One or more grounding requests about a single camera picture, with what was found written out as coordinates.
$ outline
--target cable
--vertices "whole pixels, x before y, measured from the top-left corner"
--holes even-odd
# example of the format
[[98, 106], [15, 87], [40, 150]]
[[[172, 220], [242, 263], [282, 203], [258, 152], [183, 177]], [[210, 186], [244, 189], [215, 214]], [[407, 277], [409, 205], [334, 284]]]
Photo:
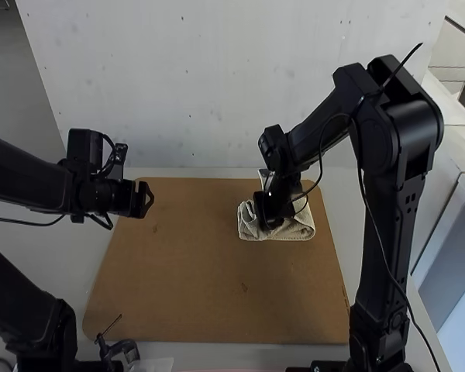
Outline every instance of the cable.
[[401, 68], [407, 63], [407, 61], [410, 59], [410, 57], [413, 55], [413, 53], [415, 53], [421, 46], [422, 46], [423, 43], [418, 43], [417, 45], [415, 45], [413, 47], [412, 50], [410, 50], [408, 52], [408, 54], [406, 55], [405, 58], [403, 58], [403, 60], [401, 61], [401, 63], [398, 65], [398, 67], [396, 67], [394, 69], [393, 72], [391, 72], [391, 75], [389, 75], [389, 77], [386, 79], [386, 81], [380, 86], [380, 89], [384, 90], [386, 88], [386, 85], [389, 84], [389, 82], [396, 76], [396, 74], [398, 73], [398, 71], [401, 70]]
[[46, 222], [46, 223], [22, 221], [20, 219], [6, 219], [4, 217], [0, 217], [0, 222], [16, 223], [18, 225], [26, 225], [26, 226], [47, 227], [47, 226], [55, 225], [63, 217], [65, 217], [65, 215], [61, 215], [58, 219], [54, 219], [52, 222]]
[[12, 367], [12, 365], [9, 363], [7, 359], [0, 358], [0, 363], [6, 366], [11, 372], [14, 370], [14, 368]]
[[328, 118], [323, 127], [322, 127], [322, 131], [320, 132], [320, 138], [319, 138], [319, 166], [320, 166], [320, 172], [319, 172], [319, 177], [317, 178], [317, 181], [315, 181], [315, 183], [310, 186], [310, 188], [308, 188], [308, 190], [306, 191], [303, 191], [300, 195], [292, 198], [289, 202], [292, 203], [292, 202], [296, 202], [298, 199], [301, 199], [303, 198], [304, 196], [307, 196], [308, 193], [310, 191], [312, 191], [314, 188], [317, 187], [317, 185], [319, 184], [320, 180], [322, 180], [322, 174], [323, 174], [323, 167], [322, 167], [322, 139], [324, 138], [324, 131], [326, 130], [326, 127], [328, 124], [330, 124], [330, 122], [332, 120], [334, 120], [335, 118], [339, 118], [340, 116], [344, 116], [344, 117], [347, 117], [347, 118], [351, 118], [350, 115], [346, 114], [346, 113], [343, 113], [343, 112], [340, 112], [339, 114], [335, 114], [333, 116], [331, 116], [330, 118]]
[[102, 169], [95, 175], [95, 177], [106, 177], [110, 174], [112, 171], [112, 168], [114, 167], [114, 161], [115, 161], [115, 145], [110, 139], [109, 136], [106, 134], [102, 134], [102, 138], [107, 141], [109, 146], [112, 148], [112, 151], [110, 152], [110, 155], [108, 155], [107, 161], [105, 162], [105, 165], [102, 167]]

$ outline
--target brown cardboard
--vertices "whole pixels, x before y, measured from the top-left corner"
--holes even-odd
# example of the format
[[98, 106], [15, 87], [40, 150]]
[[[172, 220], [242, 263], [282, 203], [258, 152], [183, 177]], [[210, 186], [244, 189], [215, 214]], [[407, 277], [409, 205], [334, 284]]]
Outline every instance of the brown cardboard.
[[347, 343], [348, 300], [319, 188], [312, 240], [258, 243], [239, 239], [236, 220], [258, 180], [145, 181], [155, 204], [145, 219], [117, 223], [84, 315], [89, 338], [122, 313], [108, 339]]

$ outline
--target beige cloth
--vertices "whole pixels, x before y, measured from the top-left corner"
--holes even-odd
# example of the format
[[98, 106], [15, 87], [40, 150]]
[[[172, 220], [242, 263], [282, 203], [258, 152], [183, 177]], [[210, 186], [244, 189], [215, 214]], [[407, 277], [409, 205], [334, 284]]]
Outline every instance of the beige cloth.
[[[294, 210], [299, 211], [305, 205], [305, 198], [293, 202]], [[239, 238], [249, 241], [262, 240], [310, 240], [315, 235], [315, 224], [310, 212], [310, 204], [292, 219], [285, 219], [276, 229], [262, 231], [259, 226], [253, 201], [242, 201], [238, 207]]]

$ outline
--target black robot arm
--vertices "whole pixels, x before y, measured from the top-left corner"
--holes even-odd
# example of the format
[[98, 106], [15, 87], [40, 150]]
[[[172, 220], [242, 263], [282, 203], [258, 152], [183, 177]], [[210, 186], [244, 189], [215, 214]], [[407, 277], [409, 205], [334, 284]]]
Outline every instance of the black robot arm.
[[[103, 140], [112, 152], [102, 166]], [[89, 129], [71, 129], [67, 156], [51, 164], [0, 140], [0, 201], [37, 212], [90, 217], [112, 228], [108, 213], [142, 219], [153, 204], [146, 182], [123, 178], [128, 146]], [[64, 300], [40, 290], [0, 254], [0, 336], [17, 356], [19, 371], [122, 371], [114, 354], [139, 358], [136, 343], [108, 346], [99, 336], [100, 361], [78, 362], [76, 318]]]
[[[112, 152], [102, 166], [104, 139]], [[127, 150], [102, 133], [71, 129], [66, 158], [51, 164], [0, 139], [0, 201], [70, 215], [76, 223], [88, 216], [107, 228], [112, 228], [107, 213], [141, 219], [153, 195], [146, 182], [123, 178]]]
[[367, 69], [339, 68], [334, 90], [303, 123], [288, 133], [280, 126], [266, 128], [259, 138], [267, 168], [274, 172], [267, 188], [253, 196], [267, 229], [294, 216], [291, 201], [301, 192], [300, 172], [350, 136], [364, 172], [368, 209], [360, 286], [350, 310], [348, 366], [365, 372], [408, 368], [403, 294], [419, 199], [443, 137], [439, 108], [404, 68], [383, 87], [398, 66], [393, 56], [385, 56]]

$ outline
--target white table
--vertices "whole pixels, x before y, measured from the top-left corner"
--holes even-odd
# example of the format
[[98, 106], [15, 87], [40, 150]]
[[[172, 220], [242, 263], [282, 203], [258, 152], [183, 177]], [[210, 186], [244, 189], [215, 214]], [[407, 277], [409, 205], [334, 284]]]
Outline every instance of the white table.
[[[308, 174], [314, 177], [316, 171]], [[360, 278], [364, 206], [353, 168], [327, 167], [322, 197], [346, 292], [353, 303]], [[256, 177], [255, 169], [239, 168], [129, 168], [126, 178], [136, 177]], [[0, 215], [11, 218], [49, 220], [24, 208], [0, 203]], [[82, 334], [81, 322], [88, 296], [107, 249], [111, 232], [87, 221], [73, 225], [68, 219], [50, 228], [0, 224], [0, 251], [42, 289], [64, 298], [76, 311], [80, 359], [94, 359], [98, 348]], [[429, 338], [442, 372], [451, 372], [419, 294], [410, 279], [408, 297], [417, 322]], [[346, 360], [347, 346], [282, 346], [265, 344], [139, 343], [142, 358], [174, 358], [174, 371], [247, 368], [284, 370], [307, 367], [312, 360]], [[434, 371], [432, 359], [420, 335], [411, 326], [407, 361], [415, 372]]]

